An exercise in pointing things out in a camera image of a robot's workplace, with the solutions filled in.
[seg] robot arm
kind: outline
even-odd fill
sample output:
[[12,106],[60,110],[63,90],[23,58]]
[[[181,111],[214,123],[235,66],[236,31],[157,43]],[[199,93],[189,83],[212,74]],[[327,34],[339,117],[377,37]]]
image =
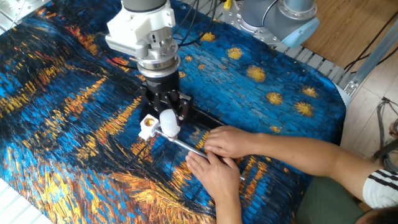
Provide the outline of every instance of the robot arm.
[[173,39],[175,18],[170,1],[124,0],[122,5],[107,24],[106,42],[112,49],[136,58],[138,70],[146,78],[141,86],[146,102],[157,114],[172,110],[173,122],[180,126],[192,99],[179,91],[180,57]]

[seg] white sleeve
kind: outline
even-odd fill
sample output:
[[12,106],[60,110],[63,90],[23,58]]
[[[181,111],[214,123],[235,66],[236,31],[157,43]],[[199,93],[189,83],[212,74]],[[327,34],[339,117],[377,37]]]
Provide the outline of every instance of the white sleeve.
[[366,179],[363,198],[372,208],[391,207],[398,204],[398,173],[377,170]]

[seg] human hand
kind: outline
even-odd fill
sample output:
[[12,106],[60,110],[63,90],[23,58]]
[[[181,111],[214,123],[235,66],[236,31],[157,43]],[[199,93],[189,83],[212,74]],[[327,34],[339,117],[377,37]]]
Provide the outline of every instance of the human hand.
[[210,131],[205,149],[223,157],[240,158],[254,154],[259,135],[232,126],[218,127]]
[[212,152],[208,160],[189,152],[187,166],[192,174],[203,184],[216,203],[239,200],[239,169],[231,158],[222,158],[222,163]]

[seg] blue fabric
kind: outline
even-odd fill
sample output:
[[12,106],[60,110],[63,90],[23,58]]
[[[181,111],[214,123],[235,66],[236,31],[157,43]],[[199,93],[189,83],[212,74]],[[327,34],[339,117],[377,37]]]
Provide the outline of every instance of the blue fabric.
[[[179,23],[188,7],[172,6]],[[214,223],[187,151],[138,138],[142,76],[111,63],[129,56],[100,34],[120,7],[55,1],[0,36],[0,177],[57,223]],[[338,138],[345,106],[329,79],[200,14],[187,41],[202,32],[179,52],[181,89],[199,109],[246,131]],[[186,123],[179,138],[201,149],[208,131]],[[290,223],[312,178],[273,158],[237,163],[244,223]]]

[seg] yellow star pattern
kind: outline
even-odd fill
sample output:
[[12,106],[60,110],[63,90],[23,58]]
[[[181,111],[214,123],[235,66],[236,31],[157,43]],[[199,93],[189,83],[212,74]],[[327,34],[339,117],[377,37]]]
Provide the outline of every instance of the yellow star pattern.
[[242,54],[243,52],[241,51],[241,49],[237,47],[228,50],[228,57],[231,59],[238,60],[239,58],[242,57]]
[[318,96],[318,93],[315,91],[314,88],[307,87],[307,86],[303,87],[303,93],[306,94],[307,96],[311,96],[314,98],[316,98]]
[[187,76],[187,74],[185,74],[185,72],[179,72],[178,74],[180,75],[180,78],[184,78]]
[[192,56],[187,55],[187,56],[185,56],[185,59],[187,60],[187,62],[190,62],[190,61],[192,61]]
[[298,102],[294,106],[296,107],[297,112],[303,116],[313,117],[314,108],[310,104]]
[[273,104],[273,105],[281,105],[283,98],[282,95],[280,93],[268,93],[266,95],[266,99],[268,100],[269,103]]
[[280,129],[277,126],[272,126],[271,130],[275,133],[280,133]]
[[211,32],[206,33],[201,37],[200,41],[208,41],[208,42],[213,42],[216,40],[216,35],[212,34]]
[[253,78],[256,82],[263,82],[266,79],[264,70],[257,66],[250,66],[248,68],[248,76]]

